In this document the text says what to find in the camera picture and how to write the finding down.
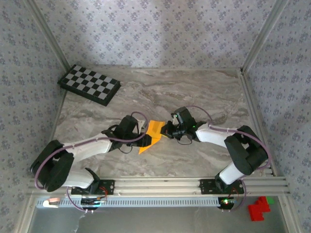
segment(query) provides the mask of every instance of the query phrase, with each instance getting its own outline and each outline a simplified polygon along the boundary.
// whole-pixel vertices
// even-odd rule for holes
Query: aluminum frame
[[[28,7],[28,9],[30,10],[30,12],[32,12],[36,23],[39,25],[42,32],[46,36],[47,42],[49,43],[49,45],[51,46],[51,49],[54,51],[56,57],[60,61],[60,64],[62,65],[63,69],[67,70],[70,67],[70,65],[68,64],[68,61],[67,61],[65,55],[63,54],[63,52],[59,48],[58,44],[56,43],[56,40],[55,40],[53,34],[51,33],[44,17],[42,16],[42,13],[40,12],[37,4],[34,2],[34,0],[24,0],[24,2],[26,4],[26,6]],[[258,38],[257,38],[256,42],[254,43],[249,55],[247,56],[246,60],[244,61],[244,64],[243,64],[244,70],[249,69],[249,67],[251,66],[252,62],[256,58],[256,55],[257,55],[260,47],[263,44],[263,41],[264,41],[263,38],[269,34],[269,31],[274,26],[277,18],[279,17],[280,13],[282,12],[282,10],[283,10],[283,8],[287,2],[288,2],[287,0],[286,1],[282,1],[282,0],[276,1],[276,4],[274,5],[274,8],[273,8],[271,14],[269,15],[269,18],[264,23],[264,26],[262,27],[262,30],[260,31],[260,36],[258,36]],[[241,74],[240,70],[237,69],[236,72],[237,72],[237,74],[241,80],[243,91],[245,93],[247,104],[249,107],[249,113],[251,115],[251,118],[252,118],[252,121],[253,121],[255,127],[257,128],[257,130],[255,132],[257,133],[257,135],[259,135],[261,140],[263,140],[266,143],[267,140],[265,138],[265,134],[262,133],[263,129],[259,124],[260,114],[258,112],[256,112],[255,106],[253,104],[254,102],[253,102],[252,97],[251,97],[251,93],[249,92],[249,83],[247,82],[247,80],[245,80],[245,78]],[[278,174],[274,164],[272,164],[272,170],[274,172],[274,175]],[[24,207],[21,211],[21,213],[25,213],[24,215],[26,215],[26,213],[29,213],[29,211],[31,212],[30,209],[32,208],[31,206],[33,204],[32,198],[33,197],[30,196],[27,198],[27,201],[25,201]],[[296,212],[295,207],[294,207],[293,199],[291,197],[281,196],[281,197],[279,197],[279,201],[281,203],[282,211],[283,211],[283,214],[284,214],[284,217],[286,219],[286,223],[287,223],[287,226],[288,226],[290,232],[293,232],[293,233],[303,232],[300,221],[298,219],[297,212]],[[25,219],[23,218],[23,216],[21,214],[21,217],[19,218],[19,220],[17,222],[16,230],[14,232],[19,232],[18,228],[19,228],[20,222],[22,220],[24,221]]]
[[[267,144],[267,138],[264,129],[259,124],[260,113],[255,109],[254,100],[250,92],[250,86],[242,75],[240,69],[236,69],[236,73],[240,79],[241,87],[245,94],[248,105],[249,114],[255,132],[259,138]],[[277,169],[272,162],[271,168],[265,169],[260,174],[263,177],[246,177],[246,192],[248,196],[278,196],[281,204],[283,216],[285,218],[288,232],[303,233],[302,226],[298,219],[297,211],[294,206],[293,199],[290,196],[288,184],[285,177],[273,176],[277,175]],[[116,180],[115,194],[109,198],[135,198],[135,197],[174,197],[176,199],[182,197],[213,197],[226,195],[201,195],[199,185],[200,179],[211,179],[211,177],[109,177]],[[15,233],[27,233],[32,221],[35,204],[38,198],[42,197],[64,197],[65,189],[60,188],[53,193],[36,190],[34,186],[30,186],[28,195],[21,209],[21,215],[17,221]]]

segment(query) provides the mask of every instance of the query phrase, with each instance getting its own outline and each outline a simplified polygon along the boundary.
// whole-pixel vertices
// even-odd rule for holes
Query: patterned wallpaper
[[[64,72],[22,1],[0,1],[0,232],[13,232],[30,163],[46,145]]]
[[[241,67],[275,0],[37,0],[70,64]]]
[[[290,0],[249,79],[276,165],[290,183],[303,228],[311,232],[311,2]]]

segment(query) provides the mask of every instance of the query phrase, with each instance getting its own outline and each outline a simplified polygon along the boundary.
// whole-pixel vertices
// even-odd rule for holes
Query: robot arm
[[[209,142],[228,149],[232,163],[215,176],[215,184],[220,191],[229,189],[236,180],[251,175],[268,159],[265,149],[254,140],[258,137],[248,126],[224,131],[206,122],[196,122],[186,107],[177,109],[172,117],[173,121],[162,127],[161,134],[177,140],[185,135],[190,140]]]
[[[135,127],[138,129],[138,121],[127,115],[119,125],[114,125],[92,138],[74,143],[51,141],[33,162],[30,170],[35,177],[37,175],[37,180],[48,192],[62,186],[75,186],[93,193],[101,182],[99,177],[88,168],[73,169],[72,165],[93,155],[118,149],[123,144],[138,147],[150,145],[151,137],[134,133]]]

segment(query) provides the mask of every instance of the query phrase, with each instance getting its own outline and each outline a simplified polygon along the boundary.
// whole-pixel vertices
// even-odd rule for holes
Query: cable
[[[199,106],[195,106],[195,105],[188,105],[186,107],[193,107],[193,108],[198,108],[198,109],[201,109],[203,112],[205,112],[207,114],[207,116],[209,117],[209,119],[211,121],[213,121],[212,117],[210,116],[210,114],[203,108],[199,107]],[[247,136],[251,139],[253,139],[254,141],[256,141],[257,143],[259,143],[262,148],[266,151],[267,155],[268,155],[268,162],[266,165],[264,166],[261,166],[261,167],[258,167],[257,170],[261,170],[261,169],[264,169],[266,167],[268,167],[272,161],[272,155],[270,153],[270,151],[268,150],[268,148],[266,147],[265,144],[263,144],[258,138],[248,134],[248,133],[244,133],[242,131],[238,131],[238,130],[235,130],[235,129],[226,129],[226,128],[222,128],[222,127],[217,127],[217,128],[214,128],[210,123],[208,124],[208,127],[211,129],[211,130],[214,130],[214,131],[218,131],[218,132],[223,132],[223,133],[226,133],[226,132],[229,132],[229,133],[239,133],[239,134],[242,134],[244,136]]]
[[[191,140],[191,139],[190,139],[190,143],[188,143],[188,144],[182,144],[182,143],[179,142],[179,140],[177,140],[177,142],[178,142],[178,144],[183,145],[183,146],[192,144],[192,140]]]
[[[245,133],[245,132],[242,132],[242,131],[238,131],[238,130],[234,130],[234,129],[225,129],[225,128],[214,128],[213,126],[209,125],[208,126],[211,130],[214,130],[214,131],[218,131],[218,132],[223,132],[223,133],[226,133],[226,132],[229,132],[229,133],[239,133],[239,134],[242,134],[244,136],[247,136],[251,139],[253,139],[254,141],[256,141],[257,143],[259,143],[262,148],[266,151],[267,155],[268,155],[268,162],[266,165],[264,166],[261,166],[261,167],[258,167],[256,170],[261,170],[261,169],[264,169],[266,167],[268,167],[270,165],[270,162],[272,160],[272,155],[270,153],[270,151],[268,150],[268,148],[266,147],[265,144],[263,144],[258,138],[248,134],[248,133]]]
[[[245,203],[245,201],[246,201],[246,195],[247,195],[247,193],[246,193],[246,185],[245,185],[244,180],[240,180],[240,181],[242,182],[243,189],[244,189],[244,196],[243,196],[243,199],[242,199],[242,201],[239,203],[239,205],[238,205],[236,208],[230,210],[229,212],[237,211],[238,209],[240,209],[240,208],[244,205],[244,203]]]
[[[145,116],[144,113],[141,113],[141,112],[132,112],[131,116],[133,114],[140,114],[142,115],[144,118],[145,118],[145,121],[146,121],[146,127],[148,128],[149,126],[149,122],[148,122],[148,118]],[[43,166],[51,159],[53,158],[57,153],[63,151],[63,150],[67,150],[67,149],[71,149],[71,148],[75,148],[75,147],[80,147],[80,146],[83,146],[83,145],[86,145],[86,144],[89,144],[89,143],[92,143],[92,142],[97,142],[97,141],[100,141],[100,140],[112,140],[112,141],[117,141],[117,142],[136,142],[140,139],[142,139],[144,136],[146,135],[146,132],[144,132],[141,136],[135,138],[135,139],[130,139],[130,140],[125,140],[125,139],[118,139],[118,138],[113,138],[113,137],[99,137],[99,138],[93,138],[93,139],[90,139],[88,141],[85,141],[85,142],[80,142],[80,143],[77,143],[75,145],[69,145],[69,146],[66,146],[66,147],[62,147],[56,151],[54,151],[52,154],[50,154],[42,163],[41,165],[39,166],[37,172],[35,173],[35,187],[37,189],[44,189],[43,186],[39,186],[38,184],[38,177],[39,177],[39,174],[43,168]]]
[[[133,149],[133,146],[131,146],[131,150],[130,150],[129,152],[124,152],[124,151],[122,151],[120,148],[119,148],[119,151],[121,151],[123,154],[129,154],[129,153],[132,152],[132,149]]]
[[[196,106],[196,105],[188,105],[188,106],[186,106],[186,108],[198,108],[198,109],[201,109],[209,117],[210,121],[213,122],[212,117],[210,116],[210,114],[204,108],[201,108],[201,107]]]
[[[203,112],[205,112],[205,113],[207,114],[207,116],[209,117],[209,119],[210,119],[211,121],[213,121],[212,118],[211,118],[211,116],[210,116],[210,114],[209,114],[205,109],[203,109],[203,108],[201,108],[201,107],[198,107],[198,106],[195,106],[195,105],[189,105],[189,106],[186,106],[186,107],[194,107],[194,108],[201,109]],[[211,130],[215,130],[215,131],[218,131],[218,132],[223,132],[223,133],[226,133],[226,132],[229,132],[229,133],[239,133],[239,134],[242,134],[242,135],[244,135],[244,136],[247,136],[247,137],[253,139],[254,141],[256,141],[257,143],[259,143],[259,144],[262,146],[262,148],[266,151],[266,153],[267,153],[267,155],[268,155],[268,162],[267,162],[267,164],[264,165],[264,166],[258,167],[257,170],[264,169],[264,168],[266,168],[266,167],[268,167],[268,166],[270,165],[270,163],[271,163],[271,161],[272,161],[272,155],[271,155],[270,151],[268,150],[268,148],[266,147],[266,145],[263,144],[258,138],[254,137],[254,136],[252,136],[252,135],[250,135],[250,134],[248,134],[248,133],[244,133],[244,132],[242,132],[242,131],[238,131],[238,130],[235,130],[235,129],[225,129],[225,128],[221,128],[221,127],[214,128],[213,126],[210,125],[210,123],[208,124],[208,127],[209,127]],[[246,193],[246,185],[245,185],[244,181],[242,180],[242,178],[244,178],[244,177],[245,177],[245,176],[242,176],[242,177],[240,178],[240,180],[241,180],[241,182],[242,182],[242,185],[243,185],[243,189],[244,189],[244,197],[243,197],[242,201],[240,202],[240,204],[239,204],[236,208],[232,209],[231,211],[236,211],[236,210],[238,210],[239,208],[241,208],[241,206],[244,205],[244,203],[245,203],[245,201],[246,201],[246,195],[247,195],[247,193]]]
[[[237,201],[239,200],[239,193],[238,193],[238,191],[237,191],[237,189],[235,188],[235,187],[232,187],[232,189],[231,189],[231,191],[230,191],[230,194],[229,194],[229,196],[228,197],[226,197],[227,199],[231,196],[231,194],[232,194],[232,190],[234,190],[237,194],[238,194],[238,199],[237,199]]]
[[[117,126],[118,126],[118,125],[112,125],[112,126],[110,126],[108,129],[111,130],[111,129],[117,127]]]
[[[99,189],[101,189],[101,190],[103,190],[105,192],[105,196],[100,197],[99,200],[101,200],[102,198],[106,198],[106,202],[107,202],[108,201],[108,198],[107,198],[108,191],[107,191],[107,189],[105,187],[99,187]]]
[[[72,205],[77,209],[77,210],[80,210],[80,211],[83,211],[83,212],[86,212],[87,213],[87,210],[85,209],[82,209],[81,207],[77,206],[74,201],[71,199],[70,195],[69,195],[69,186],[67,187],[66,189],[66,194],[67,194],[67,197],[69,199],[69,201],[72,203]]]

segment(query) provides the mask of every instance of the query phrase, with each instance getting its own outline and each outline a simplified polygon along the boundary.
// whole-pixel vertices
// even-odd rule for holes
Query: floral wallpaper
[[[311,2],[290,0],[262,47],[249,80],[276,165],[311,232]]]
[[[70,64],[241,67],[275,0],[37,0]]]
[[[51,135],[64,71],[22,1],[1,1],[0,22],[0,232],[12,233],[28,169]]]

